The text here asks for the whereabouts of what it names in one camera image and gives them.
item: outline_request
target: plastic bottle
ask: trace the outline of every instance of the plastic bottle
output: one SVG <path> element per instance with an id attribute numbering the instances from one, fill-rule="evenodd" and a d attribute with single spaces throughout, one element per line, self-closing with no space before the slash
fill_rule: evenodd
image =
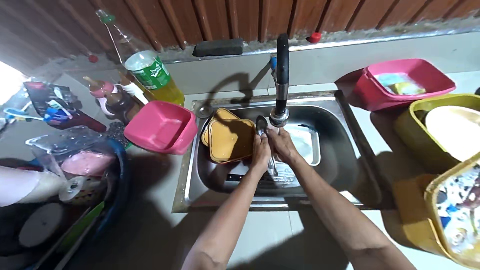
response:
<path id="1" fill-rule="evenodd" d="M 107 110 L 114 113 L 125 125 L 128 125 L 140 111 L 140 106 L 127 93 L 105 92 L 105 98 L 107 99 Z"/>
<path id="2" fill-rule="evenodd" d="M 129 73 L 123 74 L 119 71 L 120 75 L 120 85 L 125 92 L 129 93 L 131 96 L 136 97 L 143 105 L 147 104 L 155 98 L 151 93 L 145 89 L 143 85 L 137 85 L 135 83 L 135 77 Z"/>
<path id="3" fill-rule="evenodd" d="M 107 91 L 109 93 L 117 93 L 117 88 L 108 81 L 92 80 L 88 76 L 85 76 L 84 79 L 88 81 L 90 94 L 98 100 L 98 103 L 100 104 L 100 108 L 102 109 L 103 113 L 109 116 L 114 116 L 115 114 L 109 112 L 106 108 L 107 99 L 105 98 L 104 92 Z"/>
<path id="4" fill-rule="evenodd" d="M 115 23 L 115 16 L 104 10 L 97 10 L 96 14 L 107 27 L 123 66 L 135 75 L 155 99 L 183 106 L 185 96 L 175 85 L 153 47 L 121 29 Z"/>

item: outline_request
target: stainless steel sink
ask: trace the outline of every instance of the stainless steel sink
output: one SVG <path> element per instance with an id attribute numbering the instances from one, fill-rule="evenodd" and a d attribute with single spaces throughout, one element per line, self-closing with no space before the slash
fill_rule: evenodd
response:
<path id="1" fill-rule="evenodd" d="M 196 102 L 194 109 L 203 103 Z M 247 106 L 230 104 L 228 99 L 211 102 L 214 110 L 227 108 L 239 118 L 252 121 L 258 115 L 268 117 L 274 105 L 274 96 L 253 98 Z M 320 162 L 314 163 L 315 171 L 355 205 L 363 206 L 357 199 L 358 190 L 369 190 L 369 194 L 361 194 L 360 197 L 378 203 L 380 192 L 375 180 L 377 176 L 366 159 L 360 158 L 372 154 L 371 149 L 363 141 L 364 136 L 341 92 L 293 94 L 288 99 L 288 110 L 290 118 L 286 130 L 295 132 L 295 127 L 300 126 L 310 129 L 312 134 L 318 134 L 317 146 L 313 145 L 313 151 L 319 151 Z M 183 158 L 173 212 L 220 205 L 249 168 L 250 160 L 216 164 L 210 159 L 208 147 L 201 142 L 201 134 L 208 121 L 209 118 L 197 119 L 198 135 L 191 151 Z M 251 210 L 286 210 L 309 204 L 291 168 L 277 161 L 276 166 L 279 176 L 266 174 L 260 180 Z M 360 183 L 368 187 L 360 188 Z"/>

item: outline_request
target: pink plastic tub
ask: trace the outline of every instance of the pink plastic tub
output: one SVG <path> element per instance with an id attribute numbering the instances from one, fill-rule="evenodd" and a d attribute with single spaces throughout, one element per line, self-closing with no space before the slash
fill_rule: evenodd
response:
<path id="1" fill-rule="evenodd" d="M 123 134 L 142 148 L 183 155 L 197 131 L 191 111 L 170 102 L 150 101 L 125 127 Z"/>
<path id="2" fill-rule="evenodd" d="M 383 73 L 405 73 L 426 90 L 418 95 L 396 95 L 390 93 L 375 79 Z M 369 111 L 390 107 L 406 106 L 418 99 L 431 98 L 446 94 L 455 89 L 455 83 L 440 70 L 423 59 L 401 59 L 370 65 L 363 74 L 353 92 Z"/>

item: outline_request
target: faucet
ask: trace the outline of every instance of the faucet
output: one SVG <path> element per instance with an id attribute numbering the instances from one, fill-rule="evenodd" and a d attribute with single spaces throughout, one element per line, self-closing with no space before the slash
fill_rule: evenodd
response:
<path id="1" fill-rule="evenodd" d="M 270 59 L 272 76 L 276 88 L 276 104 L 270 112 L 270 123 L 275 127 L 284 126 L 289 117 L 288 96 L 288 35 L 280 34 L 276 40 L 276 57 Z"/>

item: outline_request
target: human hand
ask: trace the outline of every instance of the human hand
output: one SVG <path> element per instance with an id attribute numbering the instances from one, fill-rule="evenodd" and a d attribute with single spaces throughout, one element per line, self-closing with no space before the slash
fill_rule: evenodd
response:
<path id="1" fill-rule="evenodd" d="M 268 144 L 268 138 L 266 134 L 255 135 L 253 140 L 253 155 L 251 168 L 257 169 L 259 173 L 264 173 L 268 167 L 268 160 L 272 156 L 272 151 Z"/>
<path id="2" fill-rule="evenodd" d="M 301 158 L 300 154 L 295 148 L 295 145 L 293 145 L 290 134 L 283 127 L 279 129 L 278 134 L 275 132 L 275 130 L 270 128 L 267 128 L 266 131 L 268 139 L 275 147 L 276 152 L 283 162 L 286 162 L 288 165 L 290 165 L 299 157 Z"/>

